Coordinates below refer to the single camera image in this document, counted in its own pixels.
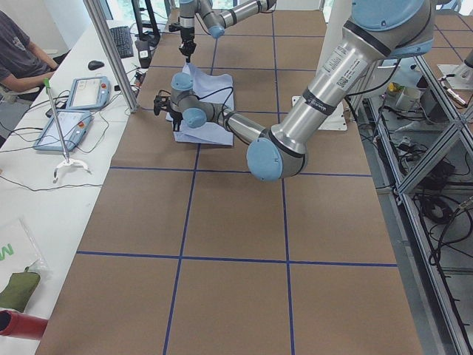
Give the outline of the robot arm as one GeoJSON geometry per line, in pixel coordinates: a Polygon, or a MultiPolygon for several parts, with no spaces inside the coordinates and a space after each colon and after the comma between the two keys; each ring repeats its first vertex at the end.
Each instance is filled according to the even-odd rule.
{"type": "Polygon", "coordinates": [[[225,34],[227,28],[258,13],[266,13],[275,6],[275,0],[254,0],[217,12],[211,1],[180,1],[177,30],[182,40],[179,50],[186,63],[191,62],[191,56],[197,47],[194,42],[195,18],[200,18],[210,36],[218,39],[225,34]]]}
{"type": "Polygon", "coordinates": [[[195,129],[212,122],[246,142],[248,168],[259,180],[292,177],[307,164],[309,139],[373,63],[430,51],[436,6],[436,1],[349,1],[341,41],[280,124],[264,128],[225,104],[201,101],[184,72],[172,78],[167,110],[176,124],[195,129]]]}

